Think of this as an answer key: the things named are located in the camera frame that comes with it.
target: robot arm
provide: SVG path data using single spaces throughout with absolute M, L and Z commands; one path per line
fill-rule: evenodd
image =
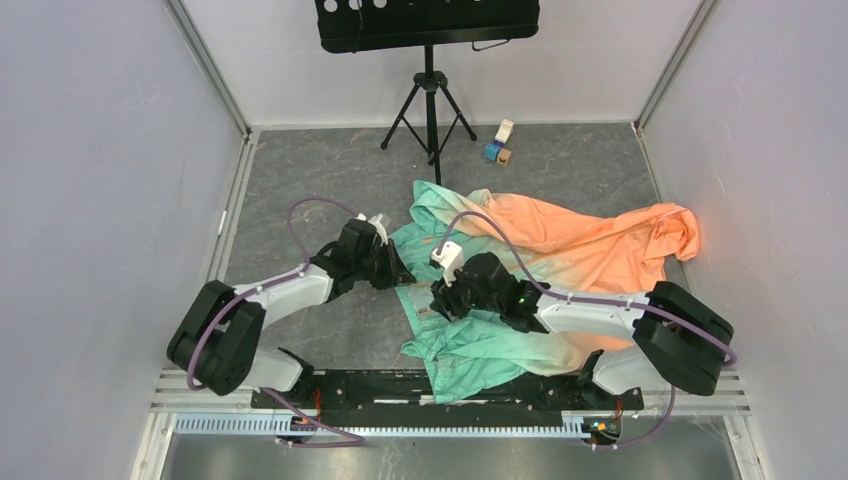
M 275 280 L 292 273 L 298 277 L 276 284 Z M 200 352 L 194 377 L 218 395 L 227 395 L 240 385 L 289 391 L 300 377 L 301 362 L 282 350 L 259 350 L 262 331 L 300 309 L 335 300 L 360 280 L 377 290 L 415 282 L 387 238 L 382 215 L 369 221 L 363 216 L 350 220 L 339 240 L 312 257 L 306 270 L 301 265 L 249 285 L 230 287 L 217 280 L 204 285 L 168 345 L 168 359 L 188 370 L 213 318 L 237 295 L 255 289 L 250 301 L 236 304 L 212 332 Z
M 431 254 L 431 264 L 445 269 L 443 278 L 431 287 L 431 307 L 448 320 L 479 309 L 500 314 L 521 332 L 586 332 L 634 342 L 623 350 L 600 350 L 589 357 L 580 372 L 588 390 L 598 387 L 600 395 L 620 395 L 635 387 L 662 388 L 669 382 L 697 395 L 715 392 L 724 360 L 721 350 L 663 318 L 630 308 L 651 305 L 673 312 L 728 344 L 733 336 L 730 324 L 675 284 L 660 282 L 651 292 L 622 295 L 569 292 L 543 283 L 558 294 L 555 297 L 527 280 L 517 280 L 492 253 L 464 262 L 462 248 L 452 242 Z M 572 297 L 597 303 L 572 302 Z

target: blue block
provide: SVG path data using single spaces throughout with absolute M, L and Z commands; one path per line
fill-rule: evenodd
M 498 159 L 498 152 L 501 151 L 501 147 L 490 143 L 486 145 L 486 150 L 483 151 L 483 156 L 486 157 L 487 160 L 496 161 Z

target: tripod leg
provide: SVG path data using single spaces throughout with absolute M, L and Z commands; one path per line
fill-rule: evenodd
M 445 85 L 441 85 L 441 87 L 442 92 L 444 92 L 445 94 L 445 98 L 448 99 L 448 102 L 451 104 L 451 107 L 453 107 L 453 111 L 456 112 L 456 116 L 459 117 L 459 121 L 462 122 L 462 126 L 465 127 L 465 130 L 468 132 L 468 136 L 471 137 L 471 141 L 476 142 L 477 134 L 474 133 L 474 130 L 471 130 L 471 125 L 468 125 L 468 121 L 465 120 L 465 115 L 463 115 L 462 112 L 459 110 L 459 105 L 457 105 L 456 101 L 454 101 L 453 96 L 448 91 L 448 87 Z
M 439 162 L 439 126 L 436 123 L 436 91 L 427 92 L 427 153 L 430 165 L 436 167 L 436 185 L 442 184 L 442 165 Z
M 406 109 L 409 108 L 409 104 L 412 103 L 412 99 L 415 98 L 415 94 L 418 93 L 419 88 L 419 85 L 416 83 L 412 87 L 412 91 L 409 92 L 409 96 L 406 97 L 406 101 L 403 102 L 403 107 L 401 107 L 400 113 L 398 113 L 397 118 L 395 118 L 395 123 L 392 124 L 392 128 L 389 129 L 389 134 L 386 135 L 385 140 L 383 140 L 383 143 L 380 144 L 380 148 L 382 148 L 383 150 L 389 147 L 389 140 L 392 139 L 392 135 L 395 134 L 395 130 L 397 130 L 398 124 L 400 124 L 400 121 L 401 119 L 403 119 L 403 116 L 406 115 Z

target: tripod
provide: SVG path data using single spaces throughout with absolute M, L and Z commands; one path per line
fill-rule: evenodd
M 436 184 L 442 184 L 442 170 L 441 163 L 439 162 L 439 157 L 441 156 L 442 149 L 445 148 L 445 144 L 448 143 L 448 138 L 450 138 L 451 133 L 453 133 L 453 128 L 456 126 L 457 121 L 462 122 L 462 126 L 465 127 L 465 130 L 468 132 L 468 136 L 471 137 L 471 141 L 477 141 L 477 135 L 471 130 L 471 126 L 468 125 L 468 122 L 465 120 L 465 116 L 459 110 L 459 106 L 454 101 L 453 96 L 451 96 L 448 91 L 448 78 L 445 76 L 443 72 L 434 71 L 433 70 L 433 46 L 425 45 L 424 46 L 424 72 L 416 73 L 415 76 L 412 77 L 412 81 L 415 82 L 415 85 L 412 87 L 412 91 L 409 92 L 409 96 L 406 97 L 406 101 L 403 103 L 403 107 L 400 109 L 400 113 L 398 113 L 397 118 L 395 118 L 395 122 L 392 124 L 392 128 L 389 129 L 389 134 L 386 135 L 386 139 L 383 140 L 383 143 L 380 144 L 380 148 L 385 150 L 389 146 L 389 140 L 392 139 L 392 135 L 394 135 L 395 130 L 397 130 L 398 125 L 401 121 L 406 124 L 409 131 L 412 132 L 412 135 L 415 136 L 415 139 L 418 140 L 418 143 L 421 147 L 424 148 L 424 151 L 427 152 L 428 161 L 427 164 L 434 166 L 436 168 Z M 412 99 L 415 98 L 415 94 L 418 93 L 418 89 L 422 89 L 427 93 L 427 143 L 424 144 L 424 141 L 421 140 L 421 137 L 418 136 L 418 133 L 415 132 L 415 129 L 412 128 L 412 125 L 409 124 L 409 121 L 406 119 L 406 110 L 409 108 L 409 105 L 412 103 Z M 453 119 L 453 123 L 451 124 L 450 130 L 448 130 L 448 134 L 445 135 L 445 139 L 442 141 L 442 145 L 439 146 L 439 130 L 438 125 L 436 123 L 436 92 L 441 89 L 442 93 L 445 94 L 445 98 L 448 99 L 448 102 L 453 107 L 453 111 L 456 112 L 456 117 Z

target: wooden block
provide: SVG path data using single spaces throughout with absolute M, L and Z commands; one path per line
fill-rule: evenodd
M 500 152 L 498 152 L 498 164 L 500 165 L 508 165 L 509 159 L 512 157 L 512 152 L 502 148 Z

